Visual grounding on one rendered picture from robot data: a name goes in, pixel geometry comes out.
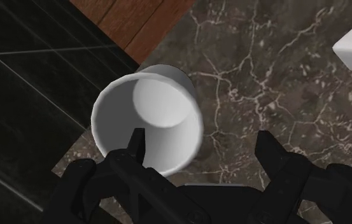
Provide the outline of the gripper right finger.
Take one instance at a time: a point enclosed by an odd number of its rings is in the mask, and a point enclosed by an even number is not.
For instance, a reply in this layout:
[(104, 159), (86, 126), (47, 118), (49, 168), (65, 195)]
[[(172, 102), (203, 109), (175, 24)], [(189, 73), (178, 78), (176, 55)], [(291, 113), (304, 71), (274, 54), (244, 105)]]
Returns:
[(322, 169), (307, 157), (286, 151), (268, 131), (257, 134), (255, 156), (270, 182), (253, 205), (248, 224), (309, 224), (297, 211), (314, 202), (333, 224), (352, 224), (352, 167)]

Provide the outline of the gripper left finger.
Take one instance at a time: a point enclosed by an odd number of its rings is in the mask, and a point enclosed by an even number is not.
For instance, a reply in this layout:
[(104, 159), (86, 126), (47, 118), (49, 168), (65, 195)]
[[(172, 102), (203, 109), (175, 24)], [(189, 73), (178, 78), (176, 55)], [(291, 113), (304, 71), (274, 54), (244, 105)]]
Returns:
[(90, 224), (101, 199), (115, 197), (135, 224), (156, 211), (165, 224), (210, 224), (205, 210), (155, 169), (143, 167), (145, 130), (134, 129), (125, 149), (100, 163), (71, 162), (43, 212), (43, 224)]

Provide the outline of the brown wooden cabinet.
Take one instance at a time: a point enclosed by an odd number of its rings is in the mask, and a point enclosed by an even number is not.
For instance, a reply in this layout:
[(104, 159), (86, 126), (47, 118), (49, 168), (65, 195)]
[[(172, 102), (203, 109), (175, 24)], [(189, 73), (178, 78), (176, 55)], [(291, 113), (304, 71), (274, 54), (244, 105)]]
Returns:
[(70, 0), (141, 64), (196, 0)]

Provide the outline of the white cup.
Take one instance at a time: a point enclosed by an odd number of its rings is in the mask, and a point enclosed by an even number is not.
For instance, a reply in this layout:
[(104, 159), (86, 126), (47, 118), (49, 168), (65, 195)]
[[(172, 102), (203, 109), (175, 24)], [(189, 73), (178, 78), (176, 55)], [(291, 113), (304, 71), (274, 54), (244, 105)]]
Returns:
[(204, 125), (195, 88), (180, 69), (156, 64), (112, 81), (94, 102), (91, 130), (103, 156), (144, 128), (145, 167), (170, 176), (198, 153)]

